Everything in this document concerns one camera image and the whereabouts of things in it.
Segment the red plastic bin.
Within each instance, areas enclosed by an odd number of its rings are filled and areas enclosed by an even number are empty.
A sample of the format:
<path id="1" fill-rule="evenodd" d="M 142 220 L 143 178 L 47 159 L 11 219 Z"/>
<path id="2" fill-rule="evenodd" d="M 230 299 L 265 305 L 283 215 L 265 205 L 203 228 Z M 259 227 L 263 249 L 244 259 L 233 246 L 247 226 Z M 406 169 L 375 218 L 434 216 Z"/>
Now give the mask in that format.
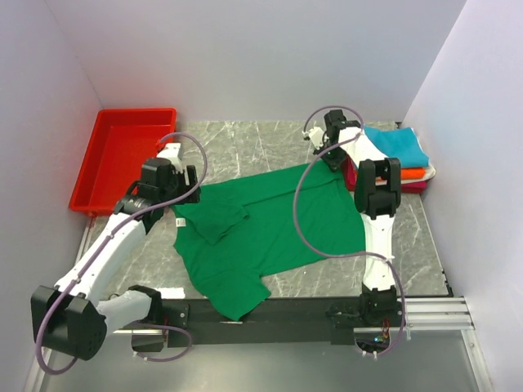
<path id="1" fill-rule="evenodd" d="M 69 209 L 108 216 L 141 165 L 158 152 L 158 141 L 176 130 L 174 108 L 103 109 L 96 117 Z"/>

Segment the teal folded shirt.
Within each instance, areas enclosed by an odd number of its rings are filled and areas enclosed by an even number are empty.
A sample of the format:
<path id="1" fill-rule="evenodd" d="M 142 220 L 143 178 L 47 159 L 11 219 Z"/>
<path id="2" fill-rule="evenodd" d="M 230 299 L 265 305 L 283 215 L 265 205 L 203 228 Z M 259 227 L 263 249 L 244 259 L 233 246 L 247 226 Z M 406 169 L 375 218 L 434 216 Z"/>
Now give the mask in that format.
<path id="1" fill-rule="evenodd" d="M 411 127 L 382 131 L 365 126 L 364 131 L 378 150 L 390 158 L 398 158 L 402 168 L 429 166 L 429 157 Z"/>

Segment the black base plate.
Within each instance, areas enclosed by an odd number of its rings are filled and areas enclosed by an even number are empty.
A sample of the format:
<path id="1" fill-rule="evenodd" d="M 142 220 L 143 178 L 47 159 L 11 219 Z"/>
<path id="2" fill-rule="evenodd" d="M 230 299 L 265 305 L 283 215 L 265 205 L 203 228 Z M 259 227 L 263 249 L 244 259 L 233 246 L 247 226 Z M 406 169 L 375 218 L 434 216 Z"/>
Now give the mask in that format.
<path id="1" fill-rule="evenodd" d="M 188 331 L 196 345 L 328 342 L 354 345 L 360 329 L 405 323 L 404 306 L 362 296 L 270 298 L 240 320 L 219 314 L 207 299 L 163 301 L 163 324 Z"/>

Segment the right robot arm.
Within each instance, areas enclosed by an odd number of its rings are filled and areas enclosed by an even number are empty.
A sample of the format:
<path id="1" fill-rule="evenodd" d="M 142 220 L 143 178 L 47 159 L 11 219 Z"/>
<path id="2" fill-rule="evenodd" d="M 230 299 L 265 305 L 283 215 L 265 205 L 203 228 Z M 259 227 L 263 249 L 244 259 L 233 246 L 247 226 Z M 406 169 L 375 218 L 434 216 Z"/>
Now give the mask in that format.
<path id="1" fill-rule="evenodd" d="M 400 161 L 381 152 L 340 107 L 324 115 L 321 149 L 339 147 L 323 156 L 332 168 L 347 158 L 357 167 L 354 189 L 356 210 L 361 214 L 365 239 L 365 271 L 360 295 L 360 317 L 371 326 L 397 314 L 396 281 L 392 259 L 392 229 L 401 200 Z"/>

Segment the green t shirt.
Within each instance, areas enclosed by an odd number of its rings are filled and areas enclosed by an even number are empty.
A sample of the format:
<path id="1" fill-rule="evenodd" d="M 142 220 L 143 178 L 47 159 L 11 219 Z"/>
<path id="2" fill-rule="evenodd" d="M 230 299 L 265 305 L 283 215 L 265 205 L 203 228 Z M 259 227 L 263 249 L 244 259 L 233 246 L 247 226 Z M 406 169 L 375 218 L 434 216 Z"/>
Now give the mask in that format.
<path id="1" fill-rule="evenodd" d="M 262 278 L 365 249 L 364 226 L 341 172 L 317 163 L 205 185 L 200 201 L 173 207 L 185 221 L 174 247 L 195 289 L 239 320 L 270 295 Z"/>

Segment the orange folded shirt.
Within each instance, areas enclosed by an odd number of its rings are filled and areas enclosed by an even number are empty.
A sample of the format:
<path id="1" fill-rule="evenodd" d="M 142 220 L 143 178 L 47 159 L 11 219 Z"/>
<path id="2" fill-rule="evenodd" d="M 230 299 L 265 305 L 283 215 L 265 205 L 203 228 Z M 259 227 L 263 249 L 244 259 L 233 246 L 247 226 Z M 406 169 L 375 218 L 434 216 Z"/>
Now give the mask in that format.
<path id="1" fill-rule="evenodd" d="M 407 180 L 421 180 L 425 176 L 424 167 L 412 167 L 412 168 L 402 168 L 400 171 L 400 178 L 402 181 Z"/>

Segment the magenta folded shirt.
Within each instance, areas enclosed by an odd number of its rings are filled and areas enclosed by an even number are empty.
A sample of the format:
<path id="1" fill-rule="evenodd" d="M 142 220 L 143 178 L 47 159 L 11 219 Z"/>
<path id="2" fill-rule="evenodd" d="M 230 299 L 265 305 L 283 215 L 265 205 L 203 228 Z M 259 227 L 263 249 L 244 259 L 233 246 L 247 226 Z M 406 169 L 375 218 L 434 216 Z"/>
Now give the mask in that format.
<path id="1" fill-rule="evenodd" d="M 403 183 L 401 192 L 407 194 L 421 194 L 427 187 L 426 181 L 415 181 L 414 183 Z"/>

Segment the aluminium rail frame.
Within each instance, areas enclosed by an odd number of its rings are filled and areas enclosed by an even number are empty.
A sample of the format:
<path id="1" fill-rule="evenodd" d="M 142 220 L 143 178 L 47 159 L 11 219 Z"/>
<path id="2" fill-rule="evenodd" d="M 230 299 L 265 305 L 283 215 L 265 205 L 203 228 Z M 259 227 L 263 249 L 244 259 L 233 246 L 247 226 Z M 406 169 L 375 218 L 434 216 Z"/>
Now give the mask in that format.
<path id="1" fill-rule="evenodd" d="M 404 306 L 405 323 L 400 327 L 385 326 L 382 330 L 391 329 L 398 337 L 404 337 L 409 336 L 412 331 L 461 331 L 468 334 L 473 329 L 472 317 L 462 298 L 407 297 L 400 289 L 396 291 L 397 300 Z M 162 294 L 161 297 L 163 301 L 172 299 L 165 298 Z M 115 332 L 135 332 L 143 337 L 165 336 L 167 346 L 178 347 L 183 353 L 187 353 L 195 345 L 188 331 L 168 325 L 158 327 L 145 323 L 132 323 Z M 360 329 L 354 346 L 363 354 L 374 358 L 385 354 L 394 347 L 395 341 L 391 338 L 382 341 L 371 340 L 370 335 L 377 332 Z"/>

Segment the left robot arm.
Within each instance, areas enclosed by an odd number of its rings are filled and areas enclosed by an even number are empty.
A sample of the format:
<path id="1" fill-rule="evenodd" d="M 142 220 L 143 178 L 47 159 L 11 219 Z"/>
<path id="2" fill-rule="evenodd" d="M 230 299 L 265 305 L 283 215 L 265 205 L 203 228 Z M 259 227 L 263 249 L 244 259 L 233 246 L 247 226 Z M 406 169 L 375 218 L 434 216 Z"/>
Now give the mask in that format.
<path id="1" fill-rule="evenodd" d="M 116 203 L 100 237 L 53 287 L 38 287 L 30 299 L 37 358 L 48 348 L 89 360 L 105 338 L 132 323 L 163 327 L 163 300 L 158 290 L 129 287 L 113 300 L 101 296 L 134 247 L 163 217 L 166 207 L 197 203 L 201 179 L 195 166 L 176 167 L 167 158 L 149 158 L 138 180 Z"/>

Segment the dark red folded shirt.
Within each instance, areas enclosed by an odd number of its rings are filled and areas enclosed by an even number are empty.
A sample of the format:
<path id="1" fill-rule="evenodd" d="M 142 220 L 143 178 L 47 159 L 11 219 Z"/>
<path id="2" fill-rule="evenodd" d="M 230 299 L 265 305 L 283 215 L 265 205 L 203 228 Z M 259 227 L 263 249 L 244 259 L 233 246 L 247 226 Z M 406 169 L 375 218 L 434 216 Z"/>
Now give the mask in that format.
<path id="1" fill-rule="evenodd" d="M 342 174 L 345 181 L 345 186 L 349 191 L 355 190 L 355 184 L 357 181 L 357 171 L 353 166 L 353 162 L 350 158 L 347 158 L 342 164 Z"/>

